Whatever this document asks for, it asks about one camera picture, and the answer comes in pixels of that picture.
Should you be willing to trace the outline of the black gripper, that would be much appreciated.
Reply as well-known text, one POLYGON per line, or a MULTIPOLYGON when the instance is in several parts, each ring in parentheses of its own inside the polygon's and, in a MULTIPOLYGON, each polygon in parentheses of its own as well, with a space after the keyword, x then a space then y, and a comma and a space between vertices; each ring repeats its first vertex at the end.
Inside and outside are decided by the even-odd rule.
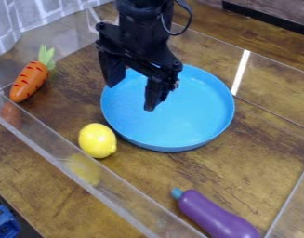
POLYGON ((144 110, 152 112, 177 85, 181 62, 168 40, 174 0, 116 0, 118 25, 96 24, 98 64, 108 87, 125 77, 125 67, 146 76, 144 110))

